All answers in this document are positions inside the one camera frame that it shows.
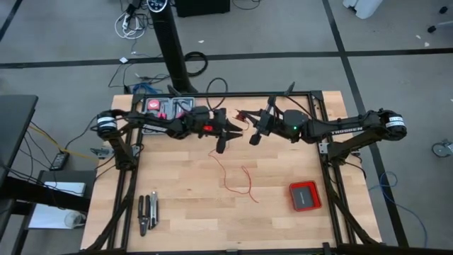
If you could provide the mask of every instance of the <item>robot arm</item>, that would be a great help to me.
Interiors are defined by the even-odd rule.
[[[177,140],[182,140],[192,133],[198,134],[199,138],[203,136],[217,137],[216,151],[223,153],[228,140],[242,136],[242,129],[228,121],[225,108],[213,110],[213,118],[210,117],[210,112],[206,106],[199,106],[185,112],[179,118],[165,120],[137,111],[107,110],[98,114],[97,125],[91,130],[96,131],[103,140],[109,141],[115,151],[116,168],[130,170],[137,166],[137,161],[133,148],[124,143],[122,136],[130,130],[142,128],[144,125],[163,128],[169,137]],[[118,128],[118,120],[126,120],[127,124]]]
[[[403,118],[391,110],[380,109],[377,112],[371,110],[365,115],[352,118],[322,121],[310,118],[310,115],[300,110],[281,111],[275,105],[274,96],[268,99],[265,110],[240,110],[239,115],[248,118],[256,128],[256,133],[250,139],[251,145],[259,144],[261,135],[268,136],[270,133],[288,139],[291,143],[303,140],[312,144],[322,142],[328,135],[364,131],[344,142],[327,145],[328,158],[331,161],[338,160],[340,163],[351,151],[381,140],[401,140],[407,134]]]

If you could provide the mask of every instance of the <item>chair wheel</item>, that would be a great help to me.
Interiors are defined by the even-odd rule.
[[[434,32],[434,31],[436,31],[436,30],[437,30],[437,28],[435,27],[435,25],[432,25],[432,26],[430,26],[430,27],[428,28],[428,33],[432,33],[432,32]]]
[[[442,8],[439,10],[439,13],[440,13],[440,14],[444,14],[444,13],[446,13],[447,11],[448,11],[448,7],[444,6],[444,7],[442,7]]]
[[[432,147],[431,147],[431,150],[434,153],[434,155],[436,155],[437,157],[440,157],[440,158],[450,157],[451,156],[451,154],[448,154],[446,152],[445,144],[443,144],[441,142],[433,144]]]

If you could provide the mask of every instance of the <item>red cable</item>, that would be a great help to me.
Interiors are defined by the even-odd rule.
[[[255,203],[259,203],[253,196],[252,196],[252,193],[251,193],[251,190],[252,190],[252,178],[250,177],[250,173],[248,172],[247,168],[245,166],[241,166],[241,169],[244,173],[246,173],[247,175],[247,178],[248,178],[248,191],[247,192],[241,192],[241,191],[235,191],[235,190],[232,190],[230,188],[228,188],[227,186],[227,170],[225,169],[225,167],[220,163],[220,161],[211,155],[211,153],[213,153],[213,151],[215,151],[215,149],[213,149],[210,153],[207,154],[207,156],[215,159],[215,161],[217,161],[217,163],[219,163],[220,167],[223,169],[224,171],[224,186],[225,188],[228,190],[228,191],[231,191],[231,192],[235,192],[235,193],[238,193],[238,194],[241,194],[241,195],[246,195],[248,194],[250,196],[250,198],[255,202]]]

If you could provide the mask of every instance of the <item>wooden table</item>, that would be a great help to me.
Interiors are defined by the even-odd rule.
[[[347,116],[341,92],[324,91],[323,95],[330,119]],[[294,99],[308,108],[306,97]],[[128,111],[131,100],[132,96],[115,96],[112,107]],[[211,104],[217,104],[218,101],[218,98],[213,98]],[[227,109],[232,123],[246,129],[247,124],[233,119],[235,109],[255,111],[264,108],[266,102],[267,98],[264,97],[227,98],[222,107]],[[197,100],[198,105],[205,103],[203,98]],[[278,98],[277,105],[282,110],[296,108],[286,98]],[[329,242],[334,247],[316,144],[291,144],[281,137],[271,135],[263,137],[258,146],[251,146],[248,140],[254,132],[253,128],[244,131],[244,137],[229,142],[225,153],[214,153],[214,156],[226,170],[229,188],[247,191],[248,179],[241,167],[248,169],[253,184],[251,193],[259,203],[253,202],[248,195],[225,189],[221,166],[208,156],[215,147],[214,138],[198,139],[192,135],[179,141],[166,135],[144,137],[127,250],[318,248],[323,242]],[[335,139],[341,141],[349,137],[351,134],[335,136]],[[354,157],[349,157],[347,162],[360,165]],[[111,164],[107,164],[98,173],[110,166]],[[350,165],[342,166],[341,172],[351,213],[372,238],[380,241],[362,172]],[[119,171],[113,169],[97,180],[82,248],[96,239],[110,219],[118,176]],[[300,181],[317,183],[321,209],[305,212],[293,209],[289,185]],[[145,237],[140,237],[138,197],[152,191],[159,193],[161,221]],[[343,239],[346,240],[343,216],[339,211],[338,215]],[[118,224],[120,231],[123,220]],[[121,232],[118,233],[117,241],[121,236]]]

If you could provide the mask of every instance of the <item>red container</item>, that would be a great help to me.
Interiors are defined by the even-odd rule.
[[[314,181],[292,183],[289,185],[294,209],[298,212],[321,208],[318,189]]]

